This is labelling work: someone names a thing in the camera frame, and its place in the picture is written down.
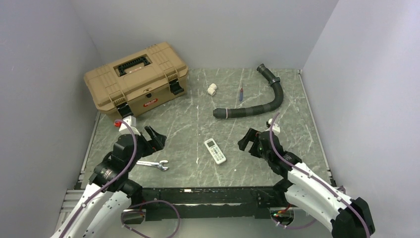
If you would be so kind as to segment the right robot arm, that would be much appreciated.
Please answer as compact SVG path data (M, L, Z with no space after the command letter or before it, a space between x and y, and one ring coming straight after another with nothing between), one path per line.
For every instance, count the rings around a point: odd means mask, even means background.
M252 143L249 153L264 159L282 180L273 186L279 206L295 205L322 223L334 238L369 238L375 232L368 203L351 198L316 175L297 155L286 151L270 130L250 128L238 141L241 151Z

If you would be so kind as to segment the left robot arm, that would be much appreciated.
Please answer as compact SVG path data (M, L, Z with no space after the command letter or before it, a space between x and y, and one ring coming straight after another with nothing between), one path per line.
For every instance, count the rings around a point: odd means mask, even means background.
M162 150L166 141L165 135L150 126L144 129L149 140L126 126L113 149L94 168L81 198L54 238L101 238L125 209L141 204L143 188L129 179L129 172L141 158Z

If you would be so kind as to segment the tan plastic toolbox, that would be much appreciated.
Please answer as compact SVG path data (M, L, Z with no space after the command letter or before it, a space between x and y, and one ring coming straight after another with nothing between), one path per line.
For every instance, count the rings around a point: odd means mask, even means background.
M97 110L112 121L139 116L187 92L189 68L167 42L84 75Z

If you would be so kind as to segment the white remote control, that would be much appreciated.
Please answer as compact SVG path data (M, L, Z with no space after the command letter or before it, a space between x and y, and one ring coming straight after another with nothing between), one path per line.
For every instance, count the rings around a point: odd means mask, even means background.
M217 165L221 165L226 162L225 155L213 138L205 140L204 145L206 146L207 150Z

